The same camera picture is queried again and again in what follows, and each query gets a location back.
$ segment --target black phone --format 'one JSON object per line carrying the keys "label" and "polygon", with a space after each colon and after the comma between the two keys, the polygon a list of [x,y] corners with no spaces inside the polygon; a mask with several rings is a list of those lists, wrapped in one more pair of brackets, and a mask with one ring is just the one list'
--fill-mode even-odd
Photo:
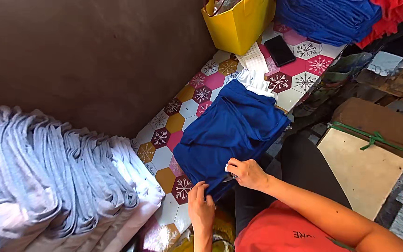
{"label": "black phone", "polygon": [[290,62],[294,62],[296,59],[292,50],[285,43],[282,36],[271,38],[267,40],[264,45],[278,67],[287,65]]}

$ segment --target orange shirt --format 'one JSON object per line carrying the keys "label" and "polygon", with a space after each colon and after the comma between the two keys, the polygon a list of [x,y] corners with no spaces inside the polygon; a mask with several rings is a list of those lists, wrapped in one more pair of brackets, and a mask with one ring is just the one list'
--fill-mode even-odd
{"label": "orange shirt", "polygon": [[235,241],[237,252],[348,252],[297,211],[277,200],[250,221]]}

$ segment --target green plastic strap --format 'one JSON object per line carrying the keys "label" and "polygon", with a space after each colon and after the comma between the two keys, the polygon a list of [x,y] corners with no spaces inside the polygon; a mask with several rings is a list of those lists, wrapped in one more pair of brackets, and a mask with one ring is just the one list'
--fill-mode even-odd
{"label": "green plastic strap", "polygon": [[348,133],[348,134],[351,134],[351,135],[354,135],[354,134],[352,134],[352,133],[350,133],[350,132],[348,132],[348,131],[346,131],[346,130],[343,129],[343,128],[345,128],[345,129],[354,131],[354,132],[356,132],[356,133],[359,133],[359,134],[361,134],[361,135],[364,135],[364,136],[366,136],[366,137],[369,137],[369,143],[368,143],[367,145],[365,145],[365,146],[363,146],[363,147],[360,148],[360,150],[362,150],[362,151],[366,150],[369,146],[375,144],[376,141],[378,141],[378,142],[380,142],[380,143],[383,143],[383,144],[386,144],[386,145],[388,145],[388,146],[391,146],[391,147],[393,147],[393,148],[395,148],[395,149],[397,149],[397,150],[403,151],[403,148],[402,148],[402,147],[387,142],[387,141],[383,138],[383,136],[380,135],[380,133],[379,133],[378,131],[375,131],[375,132],[374,132],[374,135],[371,135],[371,134],[366,133],[366,132],[364,132],[364,131],[362,131],[362,130],[360,130],[360,129],[356,129],[356,128],[354,128],[354,127],[351,127],[351,126],[349,126],[349,125],[343,124],[343,123],[341,123],[341,122],[329,123],[329,124],[328,124],[328,127],[329,127],[329,128],[334,128],[334,129],[336,129],[336,130],[339,130],[339,131],[342,131],[342,132],[345,132],[345,133]]}

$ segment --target brown wall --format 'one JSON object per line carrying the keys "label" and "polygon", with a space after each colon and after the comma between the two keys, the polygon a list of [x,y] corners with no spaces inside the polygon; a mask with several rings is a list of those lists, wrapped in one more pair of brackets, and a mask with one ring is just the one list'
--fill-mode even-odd
{"label": "brown wall", "polygon": [[0,0],[0,105],[134,137],[215,48],[200,0]]}

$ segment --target yellow shopping bag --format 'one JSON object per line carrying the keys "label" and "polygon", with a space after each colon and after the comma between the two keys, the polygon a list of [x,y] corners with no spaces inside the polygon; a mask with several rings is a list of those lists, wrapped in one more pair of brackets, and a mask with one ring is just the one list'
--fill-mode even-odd
{"label": "yellow shopping bag", "polygon": [[244,55],[274,17],[275,0],[241,0],[232,9],[212,16],[214,0],[201,9],[216,48]]}

